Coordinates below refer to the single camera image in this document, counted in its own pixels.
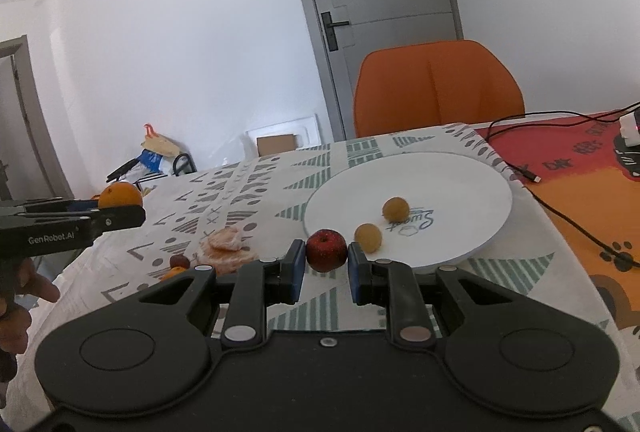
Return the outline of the person's left hand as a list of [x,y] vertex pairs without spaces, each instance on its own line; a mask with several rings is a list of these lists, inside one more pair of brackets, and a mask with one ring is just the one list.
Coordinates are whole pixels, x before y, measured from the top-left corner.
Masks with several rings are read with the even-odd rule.
[[17,294],[28,294],[54,303],[60,290],[35,269],[31,259],[1,260],[1,382],[17,373],[15,356],[26,351],[27,330],[32,324],[29,312],[14,301]]

